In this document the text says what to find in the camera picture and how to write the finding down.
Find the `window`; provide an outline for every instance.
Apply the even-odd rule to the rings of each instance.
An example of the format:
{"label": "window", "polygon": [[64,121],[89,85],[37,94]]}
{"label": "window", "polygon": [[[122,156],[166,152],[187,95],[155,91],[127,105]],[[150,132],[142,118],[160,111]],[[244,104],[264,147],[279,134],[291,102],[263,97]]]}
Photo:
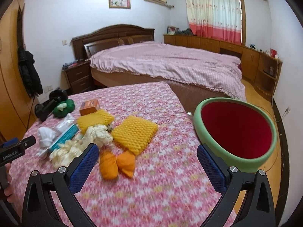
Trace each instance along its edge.
{"label": "window", "polygon": [[241,12],[241,44],[245,46],[246,42],[246,14],[244,0],[239,0],[240,3],[240,12]]}

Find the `floral bedsheet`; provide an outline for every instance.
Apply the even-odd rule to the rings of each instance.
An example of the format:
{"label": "floral bedsheet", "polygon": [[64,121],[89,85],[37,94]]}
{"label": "floral bedsheet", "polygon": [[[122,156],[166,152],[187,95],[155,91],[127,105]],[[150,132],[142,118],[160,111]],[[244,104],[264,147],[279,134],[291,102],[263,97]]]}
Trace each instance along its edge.
{"label": "floral bedsheet", "polygon": [[[115,116],[113,126],[134,115],[158,124],[159,129],[148,147],[136,158],[132,179],[120,173],[105,181],[99,172],[99,161],[91,171],[76,198],[96,226],[200,226],[218,202],[221,194],[212,187],[197,159],[200,144],[193,124],[177,96],[164,82],[145,83],[99,89],[70,96],[80,116],[83,101],[98,99],[101,108]],[[54,172],[52,164],[36,156],[39,150],[37,130],[55,127],[58,119],[36,121],[25,134],[37,142],[26,154],[13,161],[10,173],[17,198],[15,206],[22,212],[23,198],[31,171]],[[114,154],[122,150],[114,143],[106,146]],[[57,195],[52,193],[63,222],[72,226]],[[235,219],[233,211],[225,226]]]}

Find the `green bowl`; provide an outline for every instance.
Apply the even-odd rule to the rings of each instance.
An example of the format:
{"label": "green bowl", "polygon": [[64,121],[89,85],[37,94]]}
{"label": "green bowl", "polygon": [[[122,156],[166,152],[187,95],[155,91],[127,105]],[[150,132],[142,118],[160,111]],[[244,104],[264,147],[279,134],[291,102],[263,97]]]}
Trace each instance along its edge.
{"label": "green bowl", "polygon": [[[204,124],[202,115],[206,117],[204,122],[208,120],[208,123],[213,124]],[[239,100],[230,98],[204,100],[197,106],[193,122],[200,141],[207,144],[214,154],[221,157],[228,166],[236,166],[242,172],[257,172],[270,157],[277,143],[276,128],[269,116],[256,106]],[[241,129],[246,131],[237,133],[238,131],[235,129],[237,126],[240,131]],[[242,144],[240,139],[238,141],[239,136],[246,142]],[[229,151],[225,149],[226,147],[223,148],[225,140],[229,140]],[[237,147],[232,147],[231,141],[233,140],[237,141]],[[254,142],[254,145],[247,145],[251,141]]]}

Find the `double bed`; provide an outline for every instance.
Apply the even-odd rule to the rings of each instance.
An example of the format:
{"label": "double bed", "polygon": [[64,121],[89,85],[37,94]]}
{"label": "double bed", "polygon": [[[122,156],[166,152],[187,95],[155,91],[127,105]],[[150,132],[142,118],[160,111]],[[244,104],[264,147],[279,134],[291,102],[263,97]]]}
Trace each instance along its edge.
{"label": "double bed", "polygon": [[203,100],[245,101],[237,57],[154,42],[154,29],[113,25],[72,39],[77,60],[91,60],[97,85],[166,82],[187,112]]}
{"label": "double bed", "polygon": [[[80,116],[81,103],[98,99],[101,108],[111,113],[118,126],[129,115],[158,124],[158,131],[147,148],[136,157],[134,177],[122,173],[117,180],[104,180],[99,172],[99,160],[93,167],[82,190],[75,196],[96,226],[200,226],[219,198],[197,159],[200,144],[193,124],[168,84],[152,82],[103,88],[70,96],[75,102],[72,115]],[[21,214],[30,173],[57,170],[48,159],[36,156],[39,151],[37,130],[54,128],[60,120],[49,117],[44,123],[36,121],[25,137],[34,135],[36,144],[24,156],[12,162],[10,174]],[[102,149],[121,154],[115,141]],[[62,221],[69,222],[58,197],[52,193]],[[232,211],[225,227],[236,217]]]}

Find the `curtain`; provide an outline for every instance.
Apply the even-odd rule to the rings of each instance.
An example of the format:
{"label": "curtain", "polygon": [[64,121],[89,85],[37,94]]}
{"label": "curtain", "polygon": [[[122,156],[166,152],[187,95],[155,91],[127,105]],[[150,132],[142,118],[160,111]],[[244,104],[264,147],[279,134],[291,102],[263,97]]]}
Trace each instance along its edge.
{"label": "curtain", "polygon": [[239,0],[186,0],[194,35],[241,44]]}

